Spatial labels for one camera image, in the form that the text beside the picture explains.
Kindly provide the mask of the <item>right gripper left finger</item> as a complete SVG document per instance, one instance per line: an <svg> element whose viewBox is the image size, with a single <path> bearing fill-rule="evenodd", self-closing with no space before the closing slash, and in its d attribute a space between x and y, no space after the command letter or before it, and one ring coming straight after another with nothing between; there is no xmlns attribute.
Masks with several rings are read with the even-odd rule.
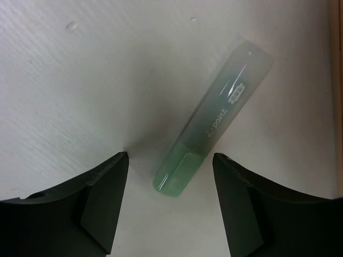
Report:
<svg viewBox="0 0 343 257"><path fill-rule="evenodd" d="M128 176L119 152L27 198L1 201L1 256L107 256Z"/></svg>

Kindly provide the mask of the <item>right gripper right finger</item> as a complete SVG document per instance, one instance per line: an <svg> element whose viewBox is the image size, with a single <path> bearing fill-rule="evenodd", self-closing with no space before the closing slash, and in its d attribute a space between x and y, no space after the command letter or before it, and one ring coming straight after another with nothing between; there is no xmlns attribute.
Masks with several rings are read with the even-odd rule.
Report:
<svg viewBox="0 0 343 257"><path fill-rule="evenodd" d="M287 188L222 153L212 165L231 256L342 256L342 198Z"/></svg>

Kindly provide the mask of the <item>pale green highlighter pen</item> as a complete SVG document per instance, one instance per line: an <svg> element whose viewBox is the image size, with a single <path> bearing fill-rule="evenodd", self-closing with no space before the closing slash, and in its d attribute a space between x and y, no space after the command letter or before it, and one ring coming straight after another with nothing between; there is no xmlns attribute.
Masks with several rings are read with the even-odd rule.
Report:
<svg viewBox="0 0 343 257"><path fill-rule="evenodd" d="M266 77L273 57L243 41L231 53L195 113L158 168L154 189L178 197Z"/></svg>

